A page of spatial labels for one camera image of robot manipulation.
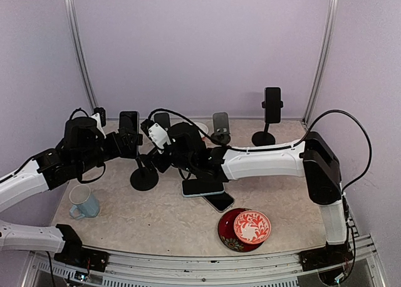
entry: dark red plate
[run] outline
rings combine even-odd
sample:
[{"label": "dark red plate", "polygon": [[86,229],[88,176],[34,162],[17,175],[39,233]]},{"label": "dark red plate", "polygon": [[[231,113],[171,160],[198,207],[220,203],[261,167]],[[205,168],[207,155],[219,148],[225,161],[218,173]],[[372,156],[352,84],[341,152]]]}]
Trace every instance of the dark red plate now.
[{"label": "dark red plate", "polygon": [[239,253],[247,253],[253,251],[260,247],[263,243],[259,244],[246,244],[238,239],[236,233],[234,232],[234,221],[240,213],[248,211],[250,209],[245,209],[243,207],[230,210],[226,212],[219,221],[217,226],[217,232],[219,234],[221,242],[229,249],[237,251]]}]

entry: beige table surface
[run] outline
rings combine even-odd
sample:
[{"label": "beige table surface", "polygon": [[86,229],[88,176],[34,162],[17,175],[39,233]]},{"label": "beige table surface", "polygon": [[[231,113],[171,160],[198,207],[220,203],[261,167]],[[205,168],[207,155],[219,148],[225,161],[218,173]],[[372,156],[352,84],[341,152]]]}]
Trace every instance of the beige table surface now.
[{"label": "beige table surface", "polygon": [[[212,131],[211,120],[205,123]],[[252,134],[262,130],[262,120],[230,120],[230,145],[251,146]],[[116,130],[118,123],[109,121],[105,132]],[[282,121],[269,131],[277,143],[300,138],[304,129],[297,121]],[[150,142],[141,146],[147,153]],[[101,210],[94,219],[72,219],[68,215],[70,190],[79,184],[72,180],[60,202],[53,224],[69,224],[84,245],[130,253],[171,256],[238,256],[226,248],[217,235],[218,213],[203,198],[184,198],[177,169],[159,174],[159,184],[140,192],[130,185],[131,173],[137,168],[134,160],[115,159],[107,162],[105,175],[90,184]],[[99,169],[85,174],[97,176]],[[259,210],[271,221],[269,239],[247,254],[267,254],[321,246],[325,230],[319,208],[309,197],[305,178],[252,177],[225,184],[235,198],[236,207]]]}]

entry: wall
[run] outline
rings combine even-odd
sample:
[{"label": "wall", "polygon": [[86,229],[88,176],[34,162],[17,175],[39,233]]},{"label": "wall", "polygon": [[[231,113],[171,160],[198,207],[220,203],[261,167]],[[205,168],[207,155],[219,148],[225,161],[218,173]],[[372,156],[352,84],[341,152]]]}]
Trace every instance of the wall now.
[{"label": "wall", "polygon": [[[54,147],[76,107],[88,109],[63,0],[0,0],[0,176]],[[0,219],[48,225],[64,188],[33,196]],[[26,252],[0,253],[0,285],[16,286]]]},{"label": "wall", "polygon": [[75,0],[93,89],[108,116],[158,107],[263,117],[280,86],[302,118],[329,0]]},{"label": "wall", "polygon": [[[373,145],[369,173],[349,188],[362,234],[371,233],[390,286],[401,279],[401,0],[339,0],[333,41],[314,117],[354,114]],[[330,115],[318,131],[338,154],[344,182],[361,173],[367,145],[350,120]]]}]

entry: patterned bowl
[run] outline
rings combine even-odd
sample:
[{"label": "patterned bowl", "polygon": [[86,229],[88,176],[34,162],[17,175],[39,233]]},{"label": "patterned bowl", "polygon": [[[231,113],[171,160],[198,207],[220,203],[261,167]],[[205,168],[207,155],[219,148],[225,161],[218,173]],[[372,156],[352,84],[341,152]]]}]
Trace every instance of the patterned bowl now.
[{"label": "patterned bowl", "polygon": [[240,213],[248,211],[249,209],[237,208],[226,212],[220,219],[219,225],[217,226],[217,232],[219,234],[221,242],[229,249],[237,251],[239,253],[247,253],[260,247],[263,243],[259,244],[246,244],[238,239],[234,232],[234,221]]},{"label": "patterned bowl", "polygon": [[259,244],[270,236],[271,224],[263,213],[244,211],[234,221],[234,232],[246,244]]}]

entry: mug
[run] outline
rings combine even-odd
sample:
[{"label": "mug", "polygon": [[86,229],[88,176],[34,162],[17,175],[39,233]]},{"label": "mug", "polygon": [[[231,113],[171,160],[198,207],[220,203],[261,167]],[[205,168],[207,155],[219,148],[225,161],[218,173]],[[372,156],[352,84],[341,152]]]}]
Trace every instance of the mug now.
[{"label": "mug", "polygon": [[87,185],[76,185],[70,192],[70,201],[73,204],[70,216],[74,219],[94,218],[99,214],[99,202]]}]

